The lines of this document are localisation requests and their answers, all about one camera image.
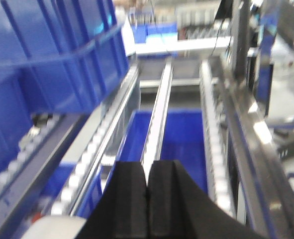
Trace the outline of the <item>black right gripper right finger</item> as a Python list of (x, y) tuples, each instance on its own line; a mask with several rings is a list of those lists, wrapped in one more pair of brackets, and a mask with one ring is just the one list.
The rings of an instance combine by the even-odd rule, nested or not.
[(148, 182), (152, 239), (260, 239), (214, 203), (177, 161), (155, 161)]

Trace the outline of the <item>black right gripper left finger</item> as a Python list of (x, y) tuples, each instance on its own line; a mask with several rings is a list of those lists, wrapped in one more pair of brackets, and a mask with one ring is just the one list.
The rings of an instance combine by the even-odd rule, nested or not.
[(147, 238), (146, 189), (139, 162), (116, 162), (101, 200), (76, 238)]

